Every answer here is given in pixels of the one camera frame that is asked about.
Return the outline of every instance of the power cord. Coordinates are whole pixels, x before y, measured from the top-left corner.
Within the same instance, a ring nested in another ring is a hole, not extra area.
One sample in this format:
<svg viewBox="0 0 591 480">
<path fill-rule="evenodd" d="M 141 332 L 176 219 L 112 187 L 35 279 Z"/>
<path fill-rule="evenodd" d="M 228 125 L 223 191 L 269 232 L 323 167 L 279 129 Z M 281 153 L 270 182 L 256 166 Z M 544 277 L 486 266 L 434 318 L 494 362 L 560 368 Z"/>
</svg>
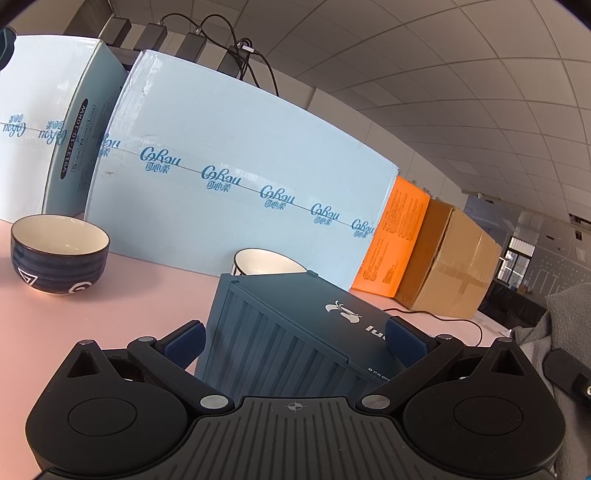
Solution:
<svg viewBox="0 0 591 480">
<path fill-rule="evenodd" d="M 400 313 L 426 313 L 428 315 L 431 315 L 431 317 L 436 318 L 437 320 L 440 320 L 442 322 L 468 322 L 471 323 L 472 325 L 476 325 L 478 327 L 478 330 L 480 330 L 480 340 L 478 340 L 478 343 L 474 346 L 480 346 L 480 344 L 482 343 L 482 338 L 484 336 L 484 332 L 482 331 L 482 327 L 480 325 L 478 325 L 476 322 L 474 322 L 473 320 L 466 320 L 466 319 L 442 319 L 440 317 L 438 317 L 437 315 L 432 314 L 431 312 L 427 312 L 426 310 L 401 310 L 401 309 L 384 309 L 385 312 L 391 312 L 391 311 L 395 311 L 395 312 L 400 312 Z"/>
<path fill-rule="evenodd" d="M 239 51 L 240 51 L 240 45 L 241 43 L 246 44 L 248 47 L 253 48 L 253 43 L 252 40 L 250 38 L 241 38 L 240 40 L 236 39 L 236 32 L 234 32 L 234 28 L 232 27 L 232 24 L 230 23 L 230 21 L 224 17 L 223 15 L 219 15 L 219 14 L 211 14 L 206 16 L 203 21 L 201 22 L 201 25 L 199 25 L 195 20 L 193 20 L 192 18 L 188 17 L 187 15 L 184 14 L 179 14 L 176 12 L 173 13 L 169 13 L 166 14 L 165 16 L 163 16 L 158 24 L 162 25 L 164 23 L 164 20 L 166 20 L 166 18 L 171 17 L 173 15 L 176 15 L 178 17 L 182 17 L 185 20 L 189 21 L 192 25 L 195 26 L 195 28 L 197 29 L 197 34 L 203 34 L 203 36 L 205 37 L 205 39 L 211 43 L 213 43 L 214 45 L 223 48 L 224 50 L 226 50 L 229 54 L 231 54 L 235 59 L 236 62 L 238 63 L 238 66 L 240 68 L 240 80 L 244 79 L 244 76 L 246 75 L 246 69 L 248 69 L 251 73 L 252 76 L 252 80 L 254 81 L 255 85 L 257 86 L 257 88 L 261 88 L 261 85 L 258 83 L 255 73 L 252 70 L 252 67 L 250 66 L 248 61 L 245 61 L 242 65 L 240 65 L 240 61 L 239 61 Z M 230 27 L 230 32 L 232 33 L 232 40 L 234 41 L 234 48 L 236 49 L 235 52 L 232 52 L 232 50 L 230 50 L 228 47 L 222 45 L 221 43 L 216 42 L 214 39 L 212 39 L 209 35 L 207 35 L 205 33 L 205 30 L 203 29 L 203 24 L 205 23 L 205 21 L 211 17 L 219 17 L 222 20 L 224 20 L 224 22 L 226 22 L 228 24 L 228 27 Z M 263 56 L 262 53 L 258 52 L 258 51 L 254 51 L 252 53 L 253 55 L 257 55 L 260 56 L 263 61 L 265 62 L 265 64 L 267 65 L 267 67 L 269 68 L 269 72 L 271 72 L 271 78 L 273 79 L 273 86 L 275 87 L 275 94 L 279 97 L 279 90 L 277 88 L 277 82 L 275 81 L 275 74 L 273 74 L 273 69 L 271 68 L 271 65 L 269 65 L 269 62 L 267 61 L 267 59 Z"/>
</svg>

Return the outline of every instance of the metal screw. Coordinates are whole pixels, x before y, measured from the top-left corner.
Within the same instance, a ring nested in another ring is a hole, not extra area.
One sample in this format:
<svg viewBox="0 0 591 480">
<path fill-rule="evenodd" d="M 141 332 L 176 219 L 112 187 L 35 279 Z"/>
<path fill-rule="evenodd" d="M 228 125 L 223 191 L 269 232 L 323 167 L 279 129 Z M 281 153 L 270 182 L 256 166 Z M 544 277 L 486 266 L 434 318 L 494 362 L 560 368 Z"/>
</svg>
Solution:
<svg viewBox="0 0 591 480">
<path fill-rule="evenodd" d="M 368 395 L 363 397 L 361 404 L 365 408 L 371 408 L 372 410 L 382 410 L 390 406 L 390 399 L 383 395 Z"/>
<path fill-rule="evenodd" d="M 217 410 L 224 408 L 228 404 L 228 399 L 223 395 L 208 395 L 207 397 L 203 397 L 199 403 L 203 408 Z"/>
</svg>

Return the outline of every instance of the black label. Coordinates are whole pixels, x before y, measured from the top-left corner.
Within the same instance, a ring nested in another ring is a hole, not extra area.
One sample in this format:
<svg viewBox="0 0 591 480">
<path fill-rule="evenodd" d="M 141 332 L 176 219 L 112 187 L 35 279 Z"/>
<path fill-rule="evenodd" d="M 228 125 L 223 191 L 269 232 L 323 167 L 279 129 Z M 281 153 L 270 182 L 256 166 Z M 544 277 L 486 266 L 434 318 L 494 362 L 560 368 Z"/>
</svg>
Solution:
<svg viewBox="0 0 591 480">
<path fill-rule="evenodd" d="M 76 143 L 76 137 L 78 136 L 78 130 L 80 129 L 80 125 L 82 124 L 82 119 L 84 118 L 84 113 L 86 112 L 86 107 L 88 107 L 88 98 L 85 98 L 80 106 L 80 110 L 78 111 L 78 116 L 76 117 L 76 123 L 74 123 L 74 127 L 72 128 L 72 134 L 70 135 L 70 141 L 68 142 L 68 146 L 66 147 L 66 155 L 64 156 L 64 163 L 61 166 L 61 173 L 60 178 L 63 180 L 66 177 L 66 173 L 68 173 L 68 165 L 70 164 L 70 157 L 72 156 L 72 150 L 74 150 L 74 144 Z"/>
</svg>

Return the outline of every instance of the dark blue bowl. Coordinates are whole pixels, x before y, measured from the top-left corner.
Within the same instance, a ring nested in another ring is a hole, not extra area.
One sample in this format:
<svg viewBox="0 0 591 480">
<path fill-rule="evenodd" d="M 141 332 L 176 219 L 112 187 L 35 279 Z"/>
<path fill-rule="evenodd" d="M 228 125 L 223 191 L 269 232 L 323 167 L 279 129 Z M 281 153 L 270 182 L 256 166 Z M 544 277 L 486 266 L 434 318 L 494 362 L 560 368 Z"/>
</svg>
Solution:
<svg viewBox="0 0 591 480">
<path fill-rule="evenodd" d="M 11 228 L 14 271 L 27 285 L 68 295 L 94 285 L 105 269 L 109 236 L 96 225 L 62 215 L 31 215 Z"/>
</svg>

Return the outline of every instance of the white bowl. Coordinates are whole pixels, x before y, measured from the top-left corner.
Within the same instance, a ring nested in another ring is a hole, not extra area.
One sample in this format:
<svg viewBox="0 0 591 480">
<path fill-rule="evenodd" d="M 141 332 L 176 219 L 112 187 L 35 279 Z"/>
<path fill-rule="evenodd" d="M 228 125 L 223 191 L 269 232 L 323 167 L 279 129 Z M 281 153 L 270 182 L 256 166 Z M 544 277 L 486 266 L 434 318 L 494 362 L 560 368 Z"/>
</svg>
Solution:
<svg viewBox="0 0 591 480">
<path fill-rule="evenodd" d="M 300 273 L 306 269 L 295 260 L 262 248 L 245 248 L 234 255 L 232 275 Z"/>
</svg>

